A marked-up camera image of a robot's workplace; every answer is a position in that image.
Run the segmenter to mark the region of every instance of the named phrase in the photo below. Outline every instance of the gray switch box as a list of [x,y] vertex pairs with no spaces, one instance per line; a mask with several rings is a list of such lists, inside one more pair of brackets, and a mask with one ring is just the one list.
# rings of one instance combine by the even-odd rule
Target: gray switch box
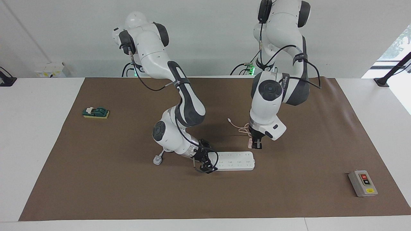
[[374,196],[378,194],[367,171],[350,172],[348,177],[350,178],[351,184],[358,197]]

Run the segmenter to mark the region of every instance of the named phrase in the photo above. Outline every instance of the tree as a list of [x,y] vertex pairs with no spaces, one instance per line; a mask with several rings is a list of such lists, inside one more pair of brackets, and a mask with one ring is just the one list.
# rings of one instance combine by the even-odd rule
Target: tree
[[384,52],[379,60],[386,60],[397,57],[401,53],[401,51],[404,50],[404,42],[406,42],[407,45],[411,43],[411,24],[405,29],[402,34],[399,35],[399,37],[387,49],[387,51]]

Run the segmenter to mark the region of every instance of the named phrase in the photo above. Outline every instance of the switch box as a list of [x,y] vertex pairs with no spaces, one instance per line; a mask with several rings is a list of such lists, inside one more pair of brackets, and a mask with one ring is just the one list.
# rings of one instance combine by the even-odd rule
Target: switch box
[[35,66],[36,75],[40,78],[64,78],[70,75],[69,70],[62,63],[37,63]]
[[348,177],[350,178],[351,184],[358,197],[374,196],[378,194],[367,171],[350,172]]

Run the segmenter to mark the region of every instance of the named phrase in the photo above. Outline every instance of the white table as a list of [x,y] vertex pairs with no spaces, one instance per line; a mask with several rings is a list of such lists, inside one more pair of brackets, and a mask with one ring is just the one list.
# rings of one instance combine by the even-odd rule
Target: white table
[[[208,76],[208,78],[225,76]],[[18,79],[0,88],[0,230],[409,230],[411,216],[17,222],[84,78]],[[371,79],[338,79],[411,202],[411,115]]]

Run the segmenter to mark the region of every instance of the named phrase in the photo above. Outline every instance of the black mount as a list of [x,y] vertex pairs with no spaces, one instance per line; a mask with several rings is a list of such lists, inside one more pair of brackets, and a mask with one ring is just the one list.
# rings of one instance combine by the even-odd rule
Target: black mount
[[393,76],[404,64],[406,64],[409,60],[411,59],[411,52],[408,53],[401,61],[398,62],[398,64],[393,67],[384,77],[382,78],[375,78],[374,81],[377,83],[378,86],[380,87],[389,87],[387,84],[387,80]]
[[265,134],[254,130],[252,127],[248,127],[248,130],[251,133],[251,139],[253,143],[251,144],[252,149],[263,149],[263,144],[261,143],[261,139],[265,136]]
[[208,158],[208,150],[211,149],[210,143],[204,139],[201,139],[199,140],[199,144],[202,148],[197,149],[197,152],[193,158],[194,160],[201,162],[200,171],[210,174],[218,169],[213,166],[210,158]]
[[0,71],[0,78],[3,80],[3,82],[0,83],[0,87],[11,87],[13,86],[14,82],[17,80],[16,77],[7,77],[1,71]]

